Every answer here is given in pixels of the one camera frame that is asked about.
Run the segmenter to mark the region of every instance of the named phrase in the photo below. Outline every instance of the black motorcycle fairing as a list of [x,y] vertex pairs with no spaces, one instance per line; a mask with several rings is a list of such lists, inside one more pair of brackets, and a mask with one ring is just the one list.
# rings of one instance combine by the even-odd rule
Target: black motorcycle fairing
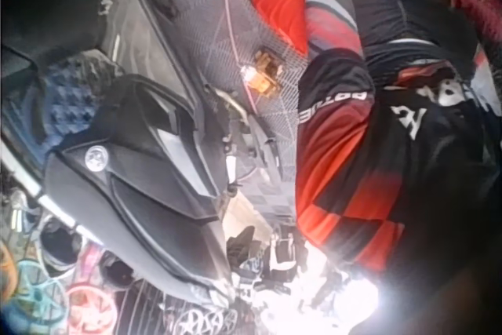
[[[201,137],[189,114],[162,88],[127,75],[112,84],[89,129],[66,137],[60,149],[87,172],[88,147],[107,141],[118,162],[111,159],[108,171],[169,208],[199,219],[217,215],[210,208],[211,198],[227,186],[223,134],[217,131]],[[177,195],[168,194],[166,186]]]
[[[112,84],[91,126],[68,135],[52,153],[45,168],[48,194],[107,246],[115,237],[110,230],[124,227],[127,235],[115,242],[119,249],[109,247],[128,264],[126,245],[138,242],[170,274],[208,286],[229,282],[223,228],[213,204],[218,187],[227,183],[220,140],[221,135],[207,133],[200,147],[191,117],[176,101],[145,78],[123,76]],[[103,171],[93,173],[85,154],[96,145],[106,148],[109,159]],[[203,149],[211,150],[212,161],[204,162]],[[110,203],[107,211],[118,218],[109,227],[97,224],[102,209],[89,209],[86,200],[79,203],[83,208],[68,203],[64,186],[70,183],[63,184],[58,173],[62,164],[89,183],[86,195]],[[141,265],[131,267],[144,271]]]
[[183,300],[200,304],[212,303],[209,294],[204,297],[203,290],[180,283],[175,275],[166,270],[151,255],[150,250],[133,236],[110,198],[56,154],[49,156],[44,185],[45,192],[58,206],[65,208],[80,224],[87,227],[92,225],[93,234],[132,269],[140,271],[151,284]]

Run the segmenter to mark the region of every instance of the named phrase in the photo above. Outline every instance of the black plastic panel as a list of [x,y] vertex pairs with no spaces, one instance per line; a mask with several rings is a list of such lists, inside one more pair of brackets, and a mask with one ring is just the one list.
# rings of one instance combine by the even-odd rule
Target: black plastic panel
[[198,302],[190,286],[169,273],[151,251],[133,236],[104,194],[95,185],[51,155],[45,171],[45,191],[51,199],[87,227],[114,254],[160,290],[175,297]]

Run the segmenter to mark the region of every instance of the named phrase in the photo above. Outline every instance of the white emblem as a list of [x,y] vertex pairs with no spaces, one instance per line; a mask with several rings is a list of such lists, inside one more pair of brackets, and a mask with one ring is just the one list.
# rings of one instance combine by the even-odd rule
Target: white emblem
[[85,166],[91,172],[98,173],[108,165],[108,151],[105,147],[95,145],[85,153]]

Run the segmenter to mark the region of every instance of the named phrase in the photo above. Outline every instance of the jersey sleeve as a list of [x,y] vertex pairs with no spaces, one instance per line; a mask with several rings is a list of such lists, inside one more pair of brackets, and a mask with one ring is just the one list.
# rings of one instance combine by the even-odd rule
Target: jersey sleeve
[[331,261],[381,272],[402,233],[387,220],[401,181],[371,158],[374,91],[364,60],[346,49],[326,51],[299,91],[298,228]]

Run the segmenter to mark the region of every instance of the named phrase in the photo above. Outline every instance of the motorcycle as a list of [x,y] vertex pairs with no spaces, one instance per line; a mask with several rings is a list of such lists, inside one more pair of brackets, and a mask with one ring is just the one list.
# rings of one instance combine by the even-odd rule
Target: motorcycle
[[[176,7],[156,4],[4,2],[2,168],[157,289],[227,308],[221,216],[238,186],[229,114],[242,107],[187,54]],[[280,179],[273,140],[245,117],[245,153]]]

